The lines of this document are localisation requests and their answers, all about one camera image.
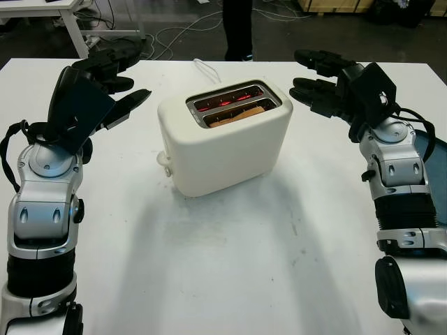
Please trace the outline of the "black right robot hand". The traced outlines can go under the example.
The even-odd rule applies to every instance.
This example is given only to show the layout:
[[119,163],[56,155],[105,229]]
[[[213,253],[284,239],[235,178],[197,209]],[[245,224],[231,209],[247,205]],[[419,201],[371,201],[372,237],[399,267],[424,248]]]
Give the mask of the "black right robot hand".
[[335,83],[311,80],[303,77],[293,79],[289,94],[306,105],[314,113],[327,118],[338,117],[349,126],[349,139],[359,143],[365,131],[362,108],[350,83],[364,70],[364,66],[328,51],[296,50],[294,59],[309,70],[323,77],[336,77]]

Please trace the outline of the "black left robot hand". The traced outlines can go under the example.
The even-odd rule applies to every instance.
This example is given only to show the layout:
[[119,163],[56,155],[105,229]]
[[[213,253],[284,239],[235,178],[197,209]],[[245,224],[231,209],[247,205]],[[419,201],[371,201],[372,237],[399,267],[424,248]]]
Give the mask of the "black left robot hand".
[[[55,126],[58,122],[68,121],[67,126],[74,124],[74,117],[56,111],[56,106],[80,78],[88,80],[94,87],[107,95],[125,92],[133,88],[134,81],[128,77],[120,77],[119,73],[137,64],[140,59],[139,47],[120,47],[91,52],[86,59],[76,61],[65,67],[59,75],[48,110],[47,122]],[[148,89],[140,89],[126,95],[115,102],[115,106],[100,121],[96,130],[111,128],[127,120],[130,113],[142,105],[151,95]]]

